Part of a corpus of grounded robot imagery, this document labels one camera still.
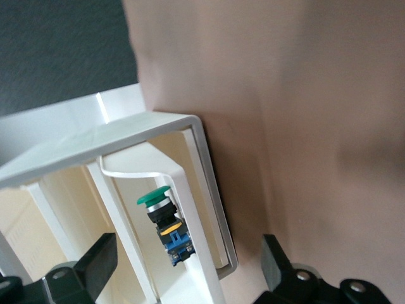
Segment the silver bolt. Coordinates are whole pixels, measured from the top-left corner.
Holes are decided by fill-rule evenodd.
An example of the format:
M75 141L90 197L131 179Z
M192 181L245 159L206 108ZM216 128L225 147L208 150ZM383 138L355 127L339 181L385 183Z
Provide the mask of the silver bolt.
M0 289L6 288L9 286L11 283L9 281L4 281L0 283Z
M363 284L361 284L360 282L356 282L356 281L350 283L350 288L357 293L364 293L366 291L365 286Z
M311 276L309 275L309 273L307 273L305 271L299 271L297 273L297 278L302 281L308 281L311 278Z
M53 279L59 279L60 277L65 276L66 273L67 273L66 270L60 270L60 271L58 271L57 273L55 273L55 274L52 276L52 278L53 278Z

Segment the electrical component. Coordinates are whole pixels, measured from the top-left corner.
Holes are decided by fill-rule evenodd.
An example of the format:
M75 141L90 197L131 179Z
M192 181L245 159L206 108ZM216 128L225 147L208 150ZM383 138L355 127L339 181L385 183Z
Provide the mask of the electrical component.
M165 246L173 266L188 259L193 253L189 229L185 222L176 217L176 206L165 195L170 186L160 187L138 199L137 204L145 204L147 216L157 225L156 231Z

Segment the green mushroom button cap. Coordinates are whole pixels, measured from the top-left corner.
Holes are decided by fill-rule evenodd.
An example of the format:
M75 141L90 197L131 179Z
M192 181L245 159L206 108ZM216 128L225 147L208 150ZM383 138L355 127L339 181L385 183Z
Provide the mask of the green mushroom button cap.
M147 195L143 195L143 197L139 198L137 204L138 205L146 204L146 208L156 205L167 198L167 196L165 196L165 192L168 191L169 189L170 186L163 186L157 188L156 190L153 190L152 192L149 192Z

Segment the dark gray carpet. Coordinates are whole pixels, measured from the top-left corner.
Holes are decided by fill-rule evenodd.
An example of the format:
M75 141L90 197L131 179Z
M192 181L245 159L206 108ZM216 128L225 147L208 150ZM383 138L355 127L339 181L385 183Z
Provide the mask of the dark gray carpet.
M0 115L137 82L119 0L0 0Z

